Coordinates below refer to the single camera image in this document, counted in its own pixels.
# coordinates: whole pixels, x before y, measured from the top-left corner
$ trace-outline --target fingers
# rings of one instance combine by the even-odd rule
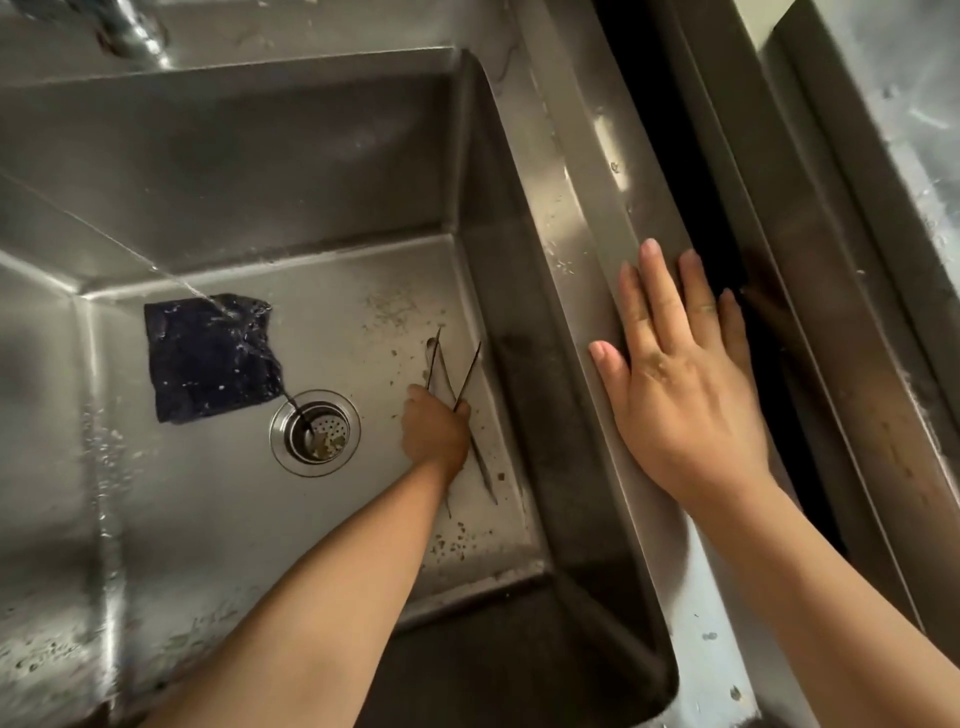
[[[743,311],[730,288],[720,294],[720,328],[723,332],[723,344],[727,356],[739,367],[750,381],[754,380],[754,370],[750,365],[750,344],[747,341],[747,325],[743,320]]]
[[[663,260],[663,251],[656,240],[645,240],[640,246],[639,267],[660,348],[672,353],[692,344],[693,334],[686,318],[684,302],[680,298],[677,284],[670,278]]]
[[[630,367],[616,347],[606,341],[594,341],[590,344],[590,355],[597,365],[600,378],[603,379],[613,415],[620,419],[627,414],[630,401]]]
[[[407,387],[407,397],[413,401],[422,400],[424,397],[433,397],[426,387],[419,384],[411,384]]]
[[[717,301],[707,283],[703,260],[691,249],[684,251],[677,263],[684,284],[686,318],[693,340],[704,349],[722,350],[723,336],[717,318]]]
[[[634,361],[660,350],[654,325],[640,288],[640,275],[630,263],[620,267],[620,308],[627,348]]]

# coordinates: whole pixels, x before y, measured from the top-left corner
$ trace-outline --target drain strainer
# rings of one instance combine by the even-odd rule
[[[304,477],[342,468],[360,444],[360,416],[336,392],[312,389],[281,406],[270,422],[270,448],[276,461]]]

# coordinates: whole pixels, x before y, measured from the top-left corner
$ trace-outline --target dark gap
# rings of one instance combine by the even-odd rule
[[[743,260],[649,9],[615,0],[594,0],[594,7],[710,285],[739,290],[747,282]],[[783,465],[806,516],[846,555],[783,378],[780,344],[744,308],[760,405]]]

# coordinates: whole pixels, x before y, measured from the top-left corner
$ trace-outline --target right hand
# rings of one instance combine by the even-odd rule
[[[679,261],[685,309],[655,240],[638,259],[639,272],[628,263],[620,271],[632,364],[607,342],[590,345],[617,429],[640,467],[688,509],[736,497],[769,475],[740,307],[727,290],[718,314],[692,250]]]
[[[449,485],[467,461],[470,405],[461,401],[454,412],[418,384],[407,387],[407,397],[403,406],[403,451],[415,466],[440,466]]]

